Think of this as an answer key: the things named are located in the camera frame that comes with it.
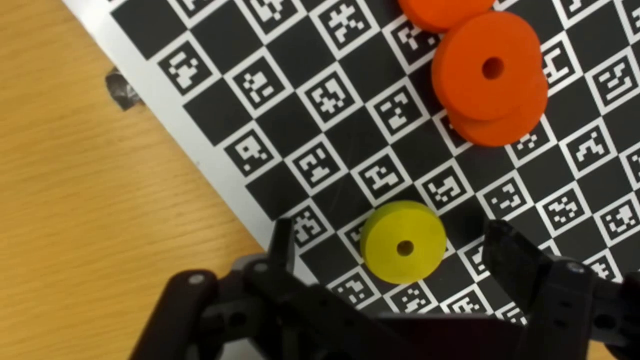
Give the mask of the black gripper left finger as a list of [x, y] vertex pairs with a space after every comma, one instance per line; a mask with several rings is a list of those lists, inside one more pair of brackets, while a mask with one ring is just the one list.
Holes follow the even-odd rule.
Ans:
[[175, 275], [129, 360], [221, 360], [249, 340], [266, 360], [391, 360], [398, 337], [318, 285], [292, 275], [295, 227], [279, 220], [264, 254]]

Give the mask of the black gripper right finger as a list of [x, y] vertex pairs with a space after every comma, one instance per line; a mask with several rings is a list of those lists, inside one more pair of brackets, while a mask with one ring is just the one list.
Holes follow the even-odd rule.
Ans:
[[586, 360], [596, 340], [617, 360], [640, 360], [640, 275], [600, 279], [579, 260], [536, 249], [504, 220], [484, 227], [482, 260], [528, 318], [516, 360]]

